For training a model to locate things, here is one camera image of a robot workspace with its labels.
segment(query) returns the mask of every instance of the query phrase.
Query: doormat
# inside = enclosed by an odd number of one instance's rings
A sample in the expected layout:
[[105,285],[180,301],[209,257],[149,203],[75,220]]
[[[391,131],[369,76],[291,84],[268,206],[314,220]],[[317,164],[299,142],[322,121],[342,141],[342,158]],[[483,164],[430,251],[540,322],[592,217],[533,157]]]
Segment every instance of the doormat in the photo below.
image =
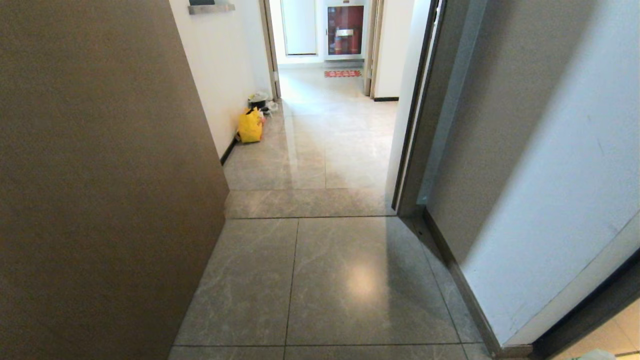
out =
[[339,71],[325,71],[324,76],[326,78],[357,78],[360,76],[359,70],[339,70]]

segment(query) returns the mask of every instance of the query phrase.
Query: white door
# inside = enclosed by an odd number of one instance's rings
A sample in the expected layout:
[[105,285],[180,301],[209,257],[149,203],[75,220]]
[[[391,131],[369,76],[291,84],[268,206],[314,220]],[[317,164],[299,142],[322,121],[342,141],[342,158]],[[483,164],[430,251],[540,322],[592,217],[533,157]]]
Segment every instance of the white door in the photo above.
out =
[[317,54],[315,0],[282,0],[287,55]]

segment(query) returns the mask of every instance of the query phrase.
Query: baseboard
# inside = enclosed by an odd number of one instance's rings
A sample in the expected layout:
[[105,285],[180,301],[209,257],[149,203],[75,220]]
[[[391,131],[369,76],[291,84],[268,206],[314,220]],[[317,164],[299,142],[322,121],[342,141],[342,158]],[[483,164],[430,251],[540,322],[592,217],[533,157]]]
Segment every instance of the baseboard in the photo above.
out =
[[456,258],[454,258],[453,253],[451,252],[451,248],[449,248],[449,244],[446,242],[444,236],[440,232],[436,222],[431,217],[431,214],[425,208],[422,213],[422,218],[433,237],[438,250],[442,255],[442,259],[444,263],[449,269],[451,276],[453,277],[456,286],[458,287],[460,294],[462,295],[462,299],[464,300],[471,317],[473,318],[480,335],[486,345],[489,353],[495,358],[510,358],[510,357],[527,357],[533,351],[532,345],[522,345],[515,347],[502,347],[498,342],[498,339],[495,337],[493,333],[493,329],[491,325],[489,325],[489,321],[486,319],[484,315],[484,311],[480,307],[476,296],[474,295],[469,283],[467,282],[467,278],[465,278],[462,273],[462,269],[458,265]]
[[374,97],[373,101],[376,102],[380,102],[380,101],[398,101],[400,98],[399,97]]
[[234,149],[237,143],[238,143],[238,139],[234,137],[234,139],[229,144],[229,147],[227,147],[227,150],[225,150],[225,153],[222,154],[222,157],[220,158],[220,163],[222,163],[222,165],[224,165],[227,162],[227,158],[229,157],[229,155],[231,155],[231,151]]

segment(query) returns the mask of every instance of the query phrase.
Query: corridor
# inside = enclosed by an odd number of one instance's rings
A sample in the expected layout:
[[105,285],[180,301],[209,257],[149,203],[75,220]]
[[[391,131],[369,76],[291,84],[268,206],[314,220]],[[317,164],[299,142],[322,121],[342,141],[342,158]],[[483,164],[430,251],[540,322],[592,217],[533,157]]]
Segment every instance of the corridor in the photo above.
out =
[[362,77],[280,71],[282,103],[259,143],[224,170],[227,218],[391,215],[384,187],[397,102],[362,95]]
[[170,359],[489,359],[428,232],[385,201],[396,102],[323,71],[282,71],[263,141],[226,162],[227,223]]

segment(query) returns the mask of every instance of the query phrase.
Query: doorway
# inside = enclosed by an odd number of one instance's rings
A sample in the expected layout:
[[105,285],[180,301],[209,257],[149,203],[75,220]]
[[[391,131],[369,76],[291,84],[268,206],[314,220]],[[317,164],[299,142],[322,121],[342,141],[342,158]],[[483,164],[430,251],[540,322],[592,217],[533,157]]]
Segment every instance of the doorway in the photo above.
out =
[[263,2],[278,109],[262,141],[225,162],[228,217],[394,214],[385,185],[397,97],[374,101],[364,88],[371,1]]

